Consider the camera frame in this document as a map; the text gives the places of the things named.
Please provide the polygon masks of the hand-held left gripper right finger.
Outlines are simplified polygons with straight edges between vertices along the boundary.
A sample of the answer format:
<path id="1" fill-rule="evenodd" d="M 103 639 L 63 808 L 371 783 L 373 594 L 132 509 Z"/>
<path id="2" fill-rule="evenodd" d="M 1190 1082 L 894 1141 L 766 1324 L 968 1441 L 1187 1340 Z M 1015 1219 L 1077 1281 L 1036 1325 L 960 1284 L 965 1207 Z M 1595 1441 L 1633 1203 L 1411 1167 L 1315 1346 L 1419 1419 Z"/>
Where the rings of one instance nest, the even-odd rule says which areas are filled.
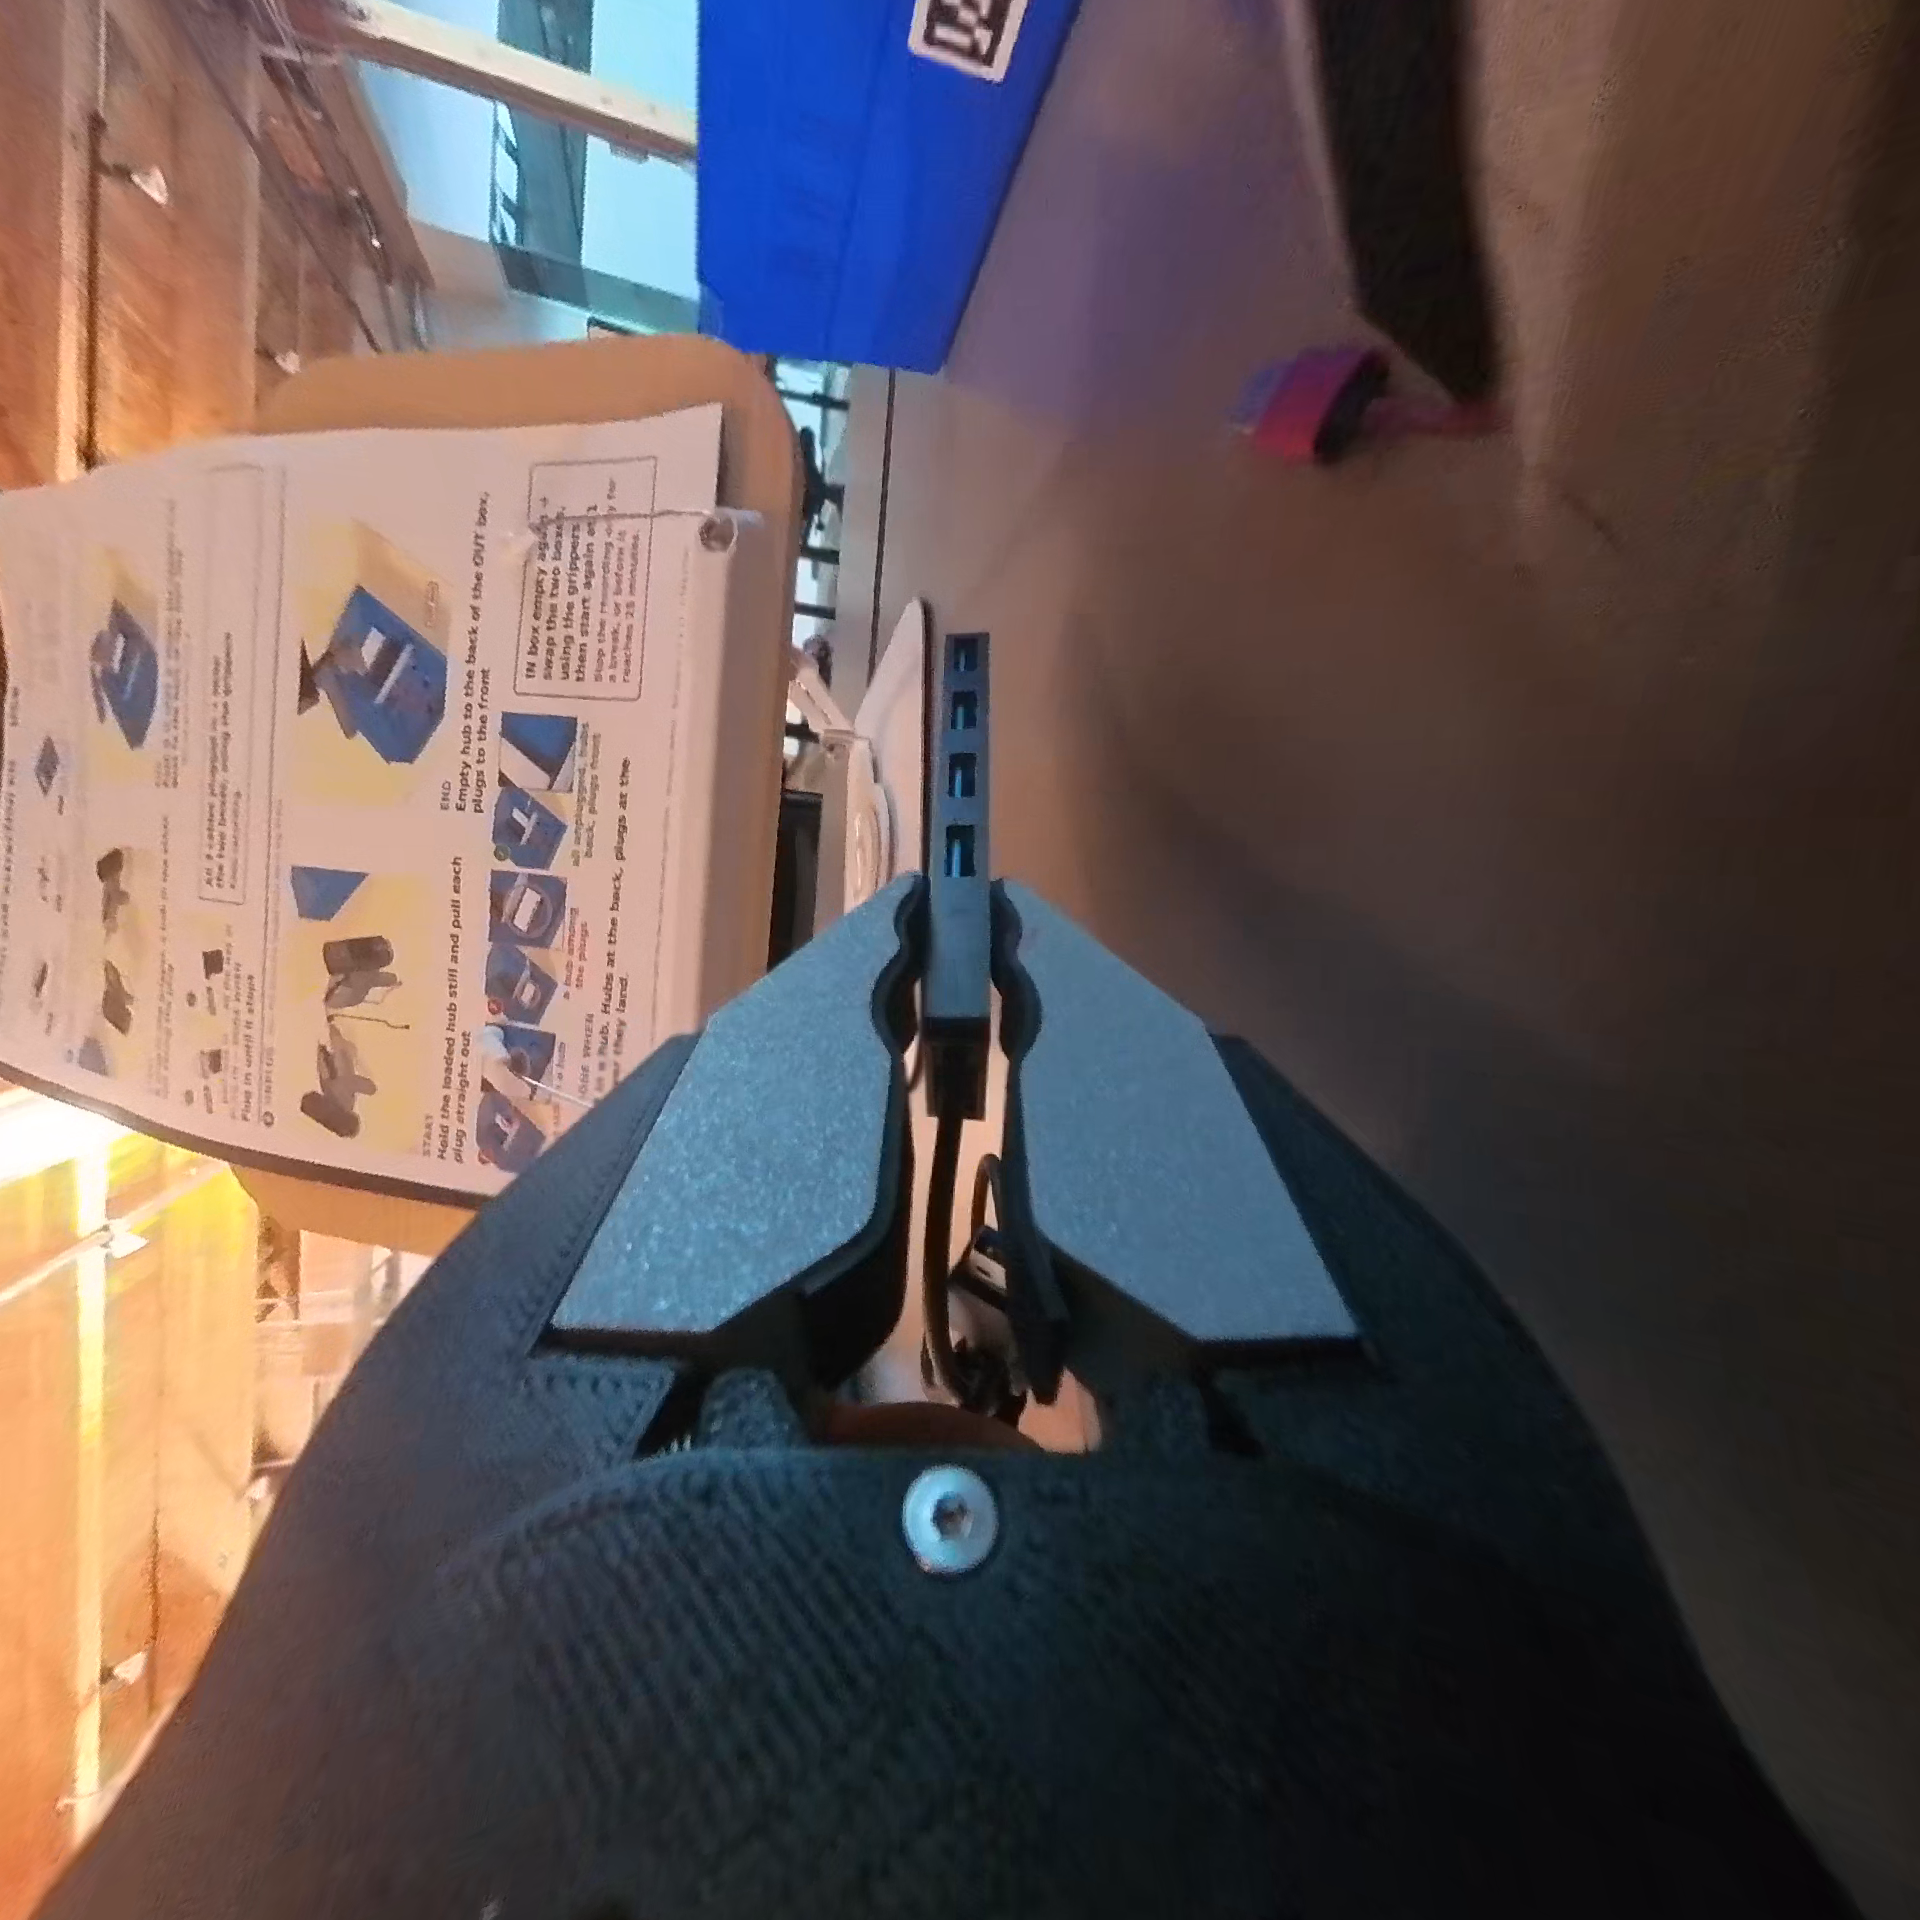
<path id="1" fill-rule="evenodd" d="M 1044 1354 L 1355 1354 L 1360 1325 L 1203 1020 L 993 888 L 1005 1200 Z"/>

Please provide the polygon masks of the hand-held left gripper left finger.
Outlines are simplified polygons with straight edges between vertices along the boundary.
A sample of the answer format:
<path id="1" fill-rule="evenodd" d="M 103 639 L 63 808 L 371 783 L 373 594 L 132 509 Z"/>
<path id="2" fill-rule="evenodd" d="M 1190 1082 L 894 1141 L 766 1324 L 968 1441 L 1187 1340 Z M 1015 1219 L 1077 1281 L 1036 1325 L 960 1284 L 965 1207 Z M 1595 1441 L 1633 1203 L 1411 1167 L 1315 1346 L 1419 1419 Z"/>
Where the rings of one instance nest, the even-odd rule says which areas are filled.
<path id="1" fill-rule="evenodd" d="M 886 883 L 691 1043 L 547 1333 L 845 1385 L 904 1301 L 926 879 Z"/>

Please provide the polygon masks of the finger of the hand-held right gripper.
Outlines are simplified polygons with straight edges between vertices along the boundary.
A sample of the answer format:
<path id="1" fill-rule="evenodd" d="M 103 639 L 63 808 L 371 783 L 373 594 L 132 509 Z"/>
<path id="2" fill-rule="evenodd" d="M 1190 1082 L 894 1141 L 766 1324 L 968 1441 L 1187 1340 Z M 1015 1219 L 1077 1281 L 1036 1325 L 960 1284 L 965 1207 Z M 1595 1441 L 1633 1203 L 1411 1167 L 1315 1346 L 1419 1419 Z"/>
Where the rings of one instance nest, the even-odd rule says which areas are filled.
<path id="1" fill-rule="evenodd" d="M 1452 401 L 1496 395 L 1500 338 L 1472 196 L 1469 12 L 1310 3 L 1358 312 Z"/>

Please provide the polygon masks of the black usb hub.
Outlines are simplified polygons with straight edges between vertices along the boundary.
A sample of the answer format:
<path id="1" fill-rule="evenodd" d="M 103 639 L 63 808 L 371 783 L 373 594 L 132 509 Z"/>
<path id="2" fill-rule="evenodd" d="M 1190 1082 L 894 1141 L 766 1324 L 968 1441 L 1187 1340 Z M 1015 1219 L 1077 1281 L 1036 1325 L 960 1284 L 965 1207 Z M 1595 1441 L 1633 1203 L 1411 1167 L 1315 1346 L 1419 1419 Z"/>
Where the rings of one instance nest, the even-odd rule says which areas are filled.
<path id="1" fill-rule="evenodd" d="M 921 1355 L 945 1400 L 1013 1425 L 1065 1378 L 1067 1301 L 1039 1233 L 1017 1069 L 1039 999 L 1017 963 L 1022 922 L 992 876 L 992 636 L 953 631 L 927 655 L 924 778 L 926 920 L 919 1065 L 935 1120 L 921 1241 Z M 971 1180 L 953 1250 L 963 1139 L 989 1107 L 996 992 L 1015 994 L 1015 1052 L 999 1147 Z"/>

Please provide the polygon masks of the blue plastic bin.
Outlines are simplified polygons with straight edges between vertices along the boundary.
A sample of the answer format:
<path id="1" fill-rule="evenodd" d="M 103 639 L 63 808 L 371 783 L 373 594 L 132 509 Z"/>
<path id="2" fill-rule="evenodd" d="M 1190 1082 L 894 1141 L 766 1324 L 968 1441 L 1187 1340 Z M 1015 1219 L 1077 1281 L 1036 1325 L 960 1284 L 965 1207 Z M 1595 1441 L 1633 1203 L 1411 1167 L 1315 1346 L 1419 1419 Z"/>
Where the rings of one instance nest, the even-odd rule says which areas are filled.
<path id="1" fill-rule="evenodd" d="M 701 5 L 701 335 L 942 372 L 1078 9 Z"/>

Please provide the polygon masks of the printed instruction sheet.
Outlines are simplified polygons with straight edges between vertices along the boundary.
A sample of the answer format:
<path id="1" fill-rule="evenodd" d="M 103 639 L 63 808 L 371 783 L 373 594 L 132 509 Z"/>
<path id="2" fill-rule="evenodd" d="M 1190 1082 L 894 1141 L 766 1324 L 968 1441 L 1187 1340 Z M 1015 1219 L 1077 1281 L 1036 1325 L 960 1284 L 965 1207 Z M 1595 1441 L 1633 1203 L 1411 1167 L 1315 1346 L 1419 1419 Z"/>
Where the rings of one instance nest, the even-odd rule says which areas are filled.
<path id="1" fill-rule="evenodd" d="M 718 402 L 5 495 L 5 1074 L 477 1204 L 696 1021 Z"/>

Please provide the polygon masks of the instruction sheet on wooden stand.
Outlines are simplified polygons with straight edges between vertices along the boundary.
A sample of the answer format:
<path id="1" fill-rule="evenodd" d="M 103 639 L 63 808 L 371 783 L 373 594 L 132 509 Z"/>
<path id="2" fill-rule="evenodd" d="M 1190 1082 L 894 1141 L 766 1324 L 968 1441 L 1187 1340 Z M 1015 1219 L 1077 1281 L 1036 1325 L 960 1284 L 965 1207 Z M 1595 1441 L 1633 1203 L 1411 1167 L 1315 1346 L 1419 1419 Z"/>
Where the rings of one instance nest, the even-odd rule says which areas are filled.
<path id="1" fill-rule="evenodd" d="M 603 426 L 718 402 L 723 420 L 720 499 L 756 513 L 742 535 L 726 612 L 723 740 L 769 752 L 789 692 L 792 572 L 799 557 L 801 459 L 797 428 L 752 354 L 700 335 L 592 337 L 581 344 L 517 344 L 471 351 L 336 354 L 305 364 L 255 402 L 254 432 L 318 435 L 352 428 L 526 428 Z M 774 876 L 777 775 L 734 775 L 718 794 L 718 826 L 734 834 L 736 876 L 715 883 L 703 957 L 684 1031 L 742 992 L 766 963 Z M 387 1247 L 436 1257 L 486 1204 L 485 1197 L 398 1187 L 352 1187 L 295 1164 L 232 1164 L 232 1180 L 260 1223 L 284 1237 Z"/>

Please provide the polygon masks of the pale wooden post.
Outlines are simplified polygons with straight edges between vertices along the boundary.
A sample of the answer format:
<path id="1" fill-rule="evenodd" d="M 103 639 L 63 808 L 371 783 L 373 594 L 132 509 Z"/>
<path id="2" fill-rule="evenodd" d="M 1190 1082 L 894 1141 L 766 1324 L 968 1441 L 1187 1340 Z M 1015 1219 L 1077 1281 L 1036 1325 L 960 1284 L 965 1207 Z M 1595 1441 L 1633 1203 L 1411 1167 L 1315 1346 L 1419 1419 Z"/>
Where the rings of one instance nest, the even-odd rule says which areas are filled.
<path id="1" fill-rule="evenodd" d="M 526 109 L 611 148 L 693 167 L 700 154 L 691 109 L 648 101 L 477 31 L 392 3 L 292 3 L 295 37 L 361 64 L 430 80 L 472 98 Z"/>

